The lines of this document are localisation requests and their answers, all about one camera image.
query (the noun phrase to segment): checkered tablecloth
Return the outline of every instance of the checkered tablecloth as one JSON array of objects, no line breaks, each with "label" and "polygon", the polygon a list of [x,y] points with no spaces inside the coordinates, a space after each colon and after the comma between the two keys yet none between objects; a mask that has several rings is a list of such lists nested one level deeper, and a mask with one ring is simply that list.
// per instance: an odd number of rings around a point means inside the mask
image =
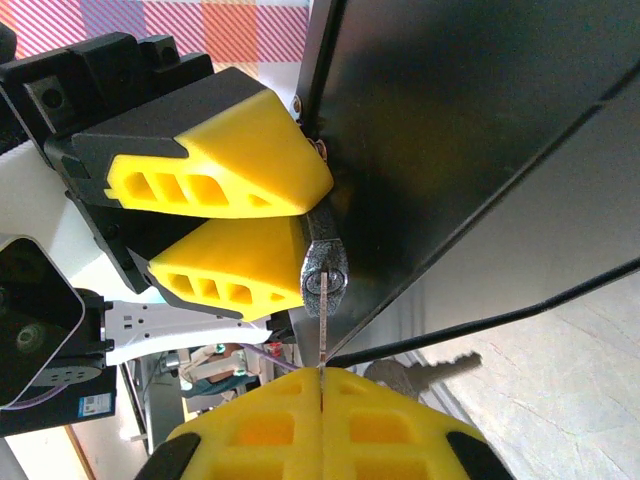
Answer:
[{"label": "checkered tablecloth", "polygon": [[217,70],[297,75],[309,0],[0,0],[0,21],[23,58],[108,32],[175,37],[181,54],[208,53]]}]

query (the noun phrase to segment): gray floor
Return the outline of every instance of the gray floor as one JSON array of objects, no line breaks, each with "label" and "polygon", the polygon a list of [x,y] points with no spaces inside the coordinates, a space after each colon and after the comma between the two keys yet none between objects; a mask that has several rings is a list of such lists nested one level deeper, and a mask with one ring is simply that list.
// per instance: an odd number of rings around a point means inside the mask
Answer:
[{"label": "gray floor", "polygon": [[422,350],[475,350],[447,387],[518,479],[640,478],[640,275],[553,312]]}]

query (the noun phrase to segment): tiled floor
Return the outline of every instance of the tiled floor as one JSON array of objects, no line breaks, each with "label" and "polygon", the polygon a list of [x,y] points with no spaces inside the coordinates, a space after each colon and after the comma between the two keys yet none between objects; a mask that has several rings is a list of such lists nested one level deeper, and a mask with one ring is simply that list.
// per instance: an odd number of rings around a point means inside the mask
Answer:
[{"label": "tiled floor", "polygon": [[640,274],[422,353],[469,350],[447,386],[518,479],[640,478]]}]

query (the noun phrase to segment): yellow gripper pad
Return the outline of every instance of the yellow gripper pad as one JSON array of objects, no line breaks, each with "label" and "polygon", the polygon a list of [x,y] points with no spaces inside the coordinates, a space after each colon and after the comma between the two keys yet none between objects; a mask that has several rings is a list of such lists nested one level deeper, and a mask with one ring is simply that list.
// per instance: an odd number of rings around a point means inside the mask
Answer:
[{"label": "yellow gripper pad", "polygon": [[212,219],[151,259],[149,272],[184,301],[250,322],[303,305],[304,255],[297,217]]},{"label": "yellow gripper pad", "polygon": [[469,425],[347,371],[325,374],[323,392],[305,368],[181,425],[136,480],[168,452],[181,480],[511,479]]},{"label": "yellow gripper pad", "polygon": [[202,218],[301,215],[333,186],[326,164],[278,96],[236,69],[74,141],[91,137],[95,154],[96,139],[109,135],[104,195],[128,209]]}]

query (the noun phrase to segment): yellow 3d-printed part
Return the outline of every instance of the yellow 3d-printed part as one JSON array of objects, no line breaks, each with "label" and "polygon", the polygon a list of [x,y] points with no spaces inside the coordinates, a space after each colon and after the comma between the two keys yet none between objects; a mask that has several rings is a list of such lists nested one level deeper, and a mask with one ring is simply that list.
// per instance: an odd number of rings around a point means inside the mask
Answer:
[{"label": "yellow 3d-printed part", "polygon": [[105,194],[136,210],[260,218],[306,213],[333,186],[326,164],[269,89],[175,141],[187,158],[116,155]]},{"label": "yellow 3d-printed part", "polygon": [[181,480],[467,480],[446,435],[485,442],[474,428],[340,369],[326,370],[320,398],[319,372],[305,368],[178,427],[169,438],[201,439]]},{"label": "yellow 3d-printed part", "polygon": [[304,255],[296,217],[214,219],[153,258],[149,271],[182,300],[250,322],[303,305]]}]

